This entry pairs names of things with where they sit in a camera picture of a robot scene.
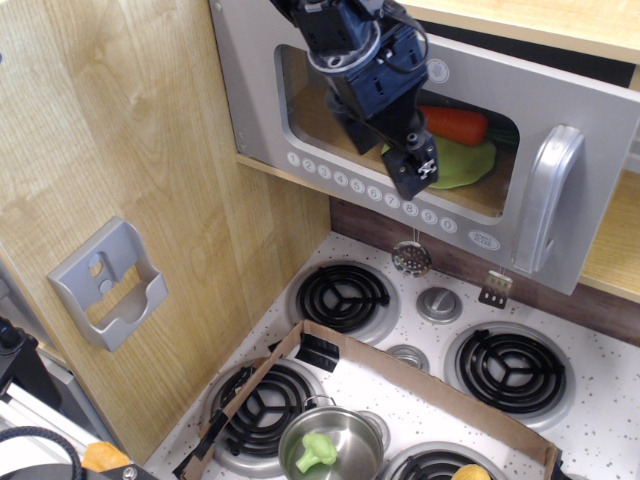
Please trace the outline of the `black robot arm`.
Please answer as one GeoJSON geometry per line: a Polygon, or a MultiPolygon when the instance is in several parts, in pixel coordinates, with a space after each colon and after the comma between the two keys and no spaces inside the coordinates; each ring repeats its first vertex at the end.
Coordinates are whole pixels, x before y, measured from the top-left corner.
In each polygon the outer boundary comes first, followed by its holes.
{"type": "Polygon", "coordinates": [[[439,176],[438,153],[418,96],[428,79],[421,24],[395,1],[276,1],[297,28],[313,69],[328,83],[326,104],[359,153],[379,143],[401,198],[439,176]]]}

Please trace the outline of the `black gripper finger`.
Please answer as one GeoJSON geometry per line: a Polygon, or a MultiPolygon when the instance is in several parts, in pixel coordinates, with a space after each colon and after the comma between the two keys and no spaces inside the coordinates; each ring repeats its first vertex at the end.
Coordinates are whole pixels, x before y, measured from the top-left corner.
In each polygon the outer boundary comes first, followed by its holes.
{"type": "Polygon", "coordinates": [[[359,155],[368,153],[384,142],[378,133],[355,119],[346,119],[342,126],[359,155]]]}
{"type": "Polygon", "coordinates": [[[404,200],[412,200],[439,177],[438,152],[431,134],[409,134],[405,145],[385,145],[382,160],[404,200]]]}

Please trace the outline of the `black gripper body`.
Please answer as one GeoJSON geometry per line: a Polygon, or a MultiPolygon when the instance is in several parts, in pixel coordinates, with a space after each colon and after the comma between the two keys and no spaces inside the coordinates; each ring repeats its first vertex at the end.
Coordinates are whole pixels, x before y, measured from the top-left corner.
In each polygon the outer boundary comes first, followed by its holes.
{"type": "Polygon", "coordinates": [[[342,129],[346,119],[355,119],[378,133],[385,143],[405,145],[409,134],[429,134],[426,120],[417,108],[418,94],[423,85],[423,82],[411,85],[407,92],[368,118],[358,115],[355,101],[339,94],[333,86],[327,88],[325,104],[342,129]]]}

